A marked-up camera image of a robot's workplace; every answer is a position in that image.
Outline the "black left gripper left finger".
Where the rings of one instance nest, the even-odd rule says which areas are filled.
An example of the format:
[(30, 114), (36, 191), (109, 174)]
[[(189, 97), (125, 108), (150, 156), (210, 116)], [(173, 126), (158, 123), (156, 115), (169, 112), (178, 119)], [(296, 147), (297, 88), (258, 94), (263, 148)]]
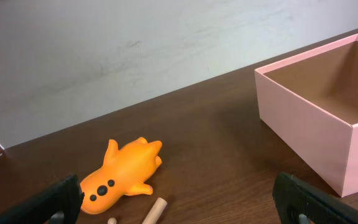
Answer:
[(30, 199), (0, 213), (0, 224), (76, 223), (85, 194), (73, 174)]

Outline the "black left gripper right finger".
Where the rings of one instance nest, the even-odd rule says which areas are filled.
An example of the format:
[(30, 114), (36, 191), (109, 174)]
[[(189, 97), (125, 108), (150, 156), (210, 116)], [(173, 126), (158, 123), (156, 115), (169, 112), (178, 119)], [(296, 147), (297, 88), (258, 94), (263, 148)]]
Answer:
[(277, 175), (272, 197), (285, 224), (358, 224), (358, 210), (286, 172)]

